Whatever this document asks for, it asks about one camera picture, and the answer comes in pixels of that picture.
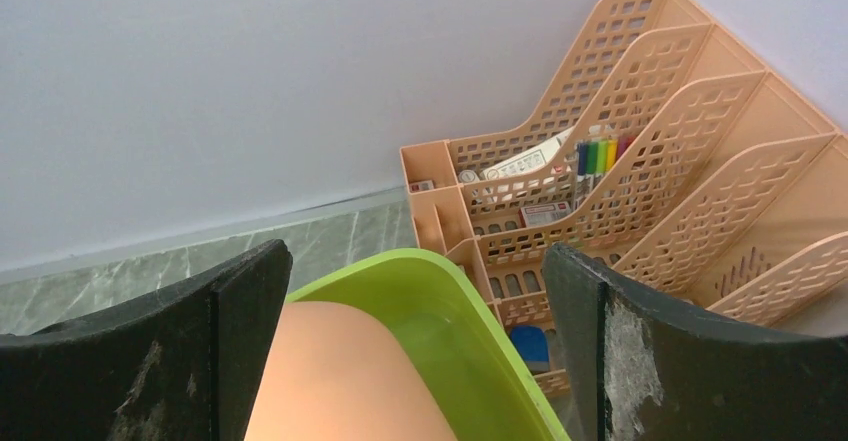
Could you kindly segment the green plastic tub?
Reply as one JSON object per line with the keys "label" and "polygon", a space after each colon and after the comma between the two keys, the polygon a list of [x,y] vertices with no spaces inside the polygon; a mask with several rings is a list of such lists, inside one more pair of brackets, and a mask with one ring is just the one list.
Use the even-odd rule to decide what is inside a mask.
{"label": "green plastic tub", "polygon": [[377,254],[287,294],[357,308],[397,339],[460,440],[569,435],[491,308],[446,257]]}

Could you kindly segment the orange plastic bucket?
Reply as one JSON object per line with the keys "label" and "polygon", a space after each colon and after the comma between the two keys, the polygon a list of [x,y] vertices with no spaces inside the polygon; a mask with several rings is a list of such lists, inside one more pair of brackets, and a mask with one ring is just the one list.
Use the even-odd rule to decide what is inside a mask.
{"label": "orange plastic bucket", "polygon": [[456,435],[389,329],[339,303],[286,304],[248,440],[453,440]]}

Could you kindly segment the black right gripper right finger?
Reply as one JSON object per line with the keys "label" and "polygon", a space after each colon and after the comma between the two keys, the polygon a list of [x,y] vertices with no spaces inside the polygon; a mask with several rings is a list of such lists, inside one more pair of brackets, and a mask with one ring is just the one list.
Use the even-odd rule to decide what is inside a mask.
{"label": "black right gripper right finger", "polygon": [[582,440],[843,440],[847,339],[716,314],[568,245],[542,277]]}

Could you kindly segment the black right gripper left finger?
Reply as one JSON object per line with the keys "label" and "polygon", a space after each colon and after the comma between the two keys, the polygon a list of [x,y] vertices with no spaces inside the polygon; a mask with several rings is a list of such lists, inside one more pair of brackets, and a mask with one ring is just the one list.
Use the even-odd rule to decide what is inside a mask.
{"label": "black right gripper left finger", "polygon": [[241,440],[293,265],[265,242],[104,310],[1,338],[5,440]]}

